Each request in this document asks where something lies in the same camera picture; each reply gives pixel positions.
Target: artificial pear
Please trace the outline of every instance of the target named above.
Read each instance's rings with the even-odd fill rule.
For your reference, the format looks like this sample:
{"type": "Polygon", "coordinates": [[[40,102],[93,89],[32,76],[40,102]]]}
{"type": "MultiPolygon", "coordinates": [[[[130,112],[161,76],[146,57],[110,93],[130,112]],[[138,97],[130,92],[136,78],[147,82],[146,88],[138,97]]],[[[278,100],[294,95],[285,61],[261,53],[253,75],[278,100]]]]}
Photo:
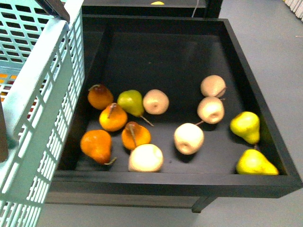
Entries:
{"type": "Polygon", "coordinates": [[[244,151],[236,165],[236,170],[239,174],[279,175],[278,169],[255,149],[244,151]]]}
{"type": "Polygon", "coordinates": [[[149,130],[136,122],[129,122],[122,131],[123,146],[129,150],[137,146],[151,142],[152,136],[149,130]]]}
{"type": "Polygon", "coordinates": [[[142,95],[137,90],[127,90],[122,92],[117,103],[129,114],[143,118],[148,124],[153,126],[146,118],[143,117],[144,107],[142,95]]]}
{"type": "Polygon", "coordinates": [[[222,77],[211,75],[204,78],[200,85],[201,93],[205,96],[220,98],[226,91],[226,84],[222,77]]]}
{"type": "Polygon", "coordinates": [[[231,120],[230,129],[249,144],[256,145],[260,140],[260,119],[253,112],[244,111],[238,114],[231,120]]]}
{"type": "Polygon", "coordinates": [[[205,97],[199,103],[197,113],[203,122],[217,124],[225,114],[222,101],[217,97],[205,97]]]}
{"type": "Polygon", "coordinates": [[[108,105],[99,117],[99,123],[106,131],[118,131],[127,122],[127,113],[117,103],[108,105]]]}
{"type": "Polygon", "coordinates": [[[164,92],[152,89],[145,94],[143,106],[149,114],[163,114],[169,107],[169,98],[164,92]]]}
{"type": "Polygon", "coordinates": [[[88,101],[94,108],[104,110],[114,101],[114,96],[103,84],[95,84],[89,89],[88,101]]]}
{"type": "Polygon", "coordinates": [[[192,123],[182,124],[174,132],[175,147],[181,154],[192,155],[196,153],[203,142],[203,131],[192,123]]]}
{"type": "Polygon", "coordinates": [[[129,156],[128,170],[130,172],[158,172],[163,166],[163,153],[153,144],[137,146],[129,156]]]}

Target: orange object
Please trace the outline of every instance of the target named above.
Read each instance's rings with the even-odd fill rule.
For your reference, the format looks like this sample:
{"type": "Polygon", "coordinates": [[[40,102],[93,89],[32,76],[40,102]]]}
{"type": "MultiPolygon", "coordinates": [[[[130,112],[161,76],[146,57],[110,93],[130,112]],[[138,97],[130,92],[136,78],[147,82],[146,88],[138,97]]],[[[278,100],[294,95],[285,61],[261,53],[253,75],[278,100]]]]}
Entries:
{"type": "Polygon", "coordinates": [[[104,110],[114,101],[114,96],[106,86],[95,84],[89,89],[88,100],[96,109],[104,110]]]}
{"type": "Polygon", "coordinates": [[[127,113],[117,103],[112,103],[103,110],[99,117],[99,123],[106,131],[118,131],[127,122],[127,113]]]}
{"type": "Polygon", "coordinates": [[[112,138],[104,130],[88,131],[80,141],[82,152],[102,165],[110,161],[111,146],[112,138]]]}
{"type": "Polygon", "coordinates": [[[124,147],[129,150],[133,150],[139,145],[150,143],[152,140],[148,129],[136,122],[127,123],[121,137],[124,147]]]}

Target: light blue crate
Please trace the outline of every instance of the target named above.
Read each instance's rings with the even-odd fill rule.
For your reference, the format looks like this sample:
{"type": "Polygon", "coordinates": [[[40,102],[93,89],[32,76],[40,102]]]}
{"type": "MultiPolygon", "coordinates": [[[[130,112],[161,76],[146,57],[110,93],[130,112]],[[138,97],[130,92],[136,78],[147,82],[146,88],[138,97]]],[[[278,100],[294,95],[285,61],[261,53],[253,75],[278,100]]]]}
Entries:
{"type": "Polygon", "coordinates": [[[84,81],[82,2],[66,2],[67,24],[34,13],[40,9],[34,0],[0,0],[2,106],[7,132],[19,141],[0,163],[0,227],[33,227],[43,207],[84,81]],[[19,5],[30,12],[18,11],[19,5]],[[33,19],[23,22],[22,15],[33,19]],[[20,27],[8,26],[12,20],[20,27]],[[36,26],[36,36],[25,25],[36,26]]]}

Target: black tray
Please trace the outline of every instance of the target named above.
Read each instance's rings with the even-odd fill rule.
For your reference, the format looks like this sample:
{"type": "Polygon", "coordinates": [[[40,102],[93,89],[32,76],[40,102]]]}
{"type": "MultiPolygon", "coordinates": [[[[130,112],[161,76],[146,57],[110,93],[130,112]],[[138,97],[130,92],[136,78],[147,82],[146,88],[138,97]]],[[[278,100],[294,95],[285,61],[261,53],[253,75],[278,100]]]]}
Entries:
{"type": "MultiPolygon", "coordinates": [[[[83,27],[86,80],[46,202],[78,203],[81,194],[91,196],[79,200],[85,204],[94,204],[103,194],[185,196],[206,199],[195,205],[203,207],[216,197],[278,198],[302,187],[228,20],[86,15],[83,27]],[[212,74],[222,76],[227,84],[225,117],[217,125],[201,124],[204,145],[195,155],[183,156],[174,147],[174,130],[185,122],[200,121],[196,113],[203,98],[200,83],[212,74]],[[162,149],[164,165],[159,173],[128,172],[129,152],[122,146],[120,132],[112,133],[112,156],[117,160],[111,167],[98,165],[82,154],[79,143],[85,131],[101,129],[100,111],[87,101],[88,88],[100,82],[115,100],[129,89],[144,95],[156,88],[168,95],[170,106],[165,114],[144,115],[154,128],[129,115],[129,120],[150,130],[151,143],[162,149]],[[280,175],[236,174],[238,159],[252,146],[233,135],[229,123],[244,110],[260,117],[258,149],[280,175]]],[[[136,205],[122,201],[97,204],[136,205]]],[[[149,202],[138,205],[152,206],[149,202]]]]}

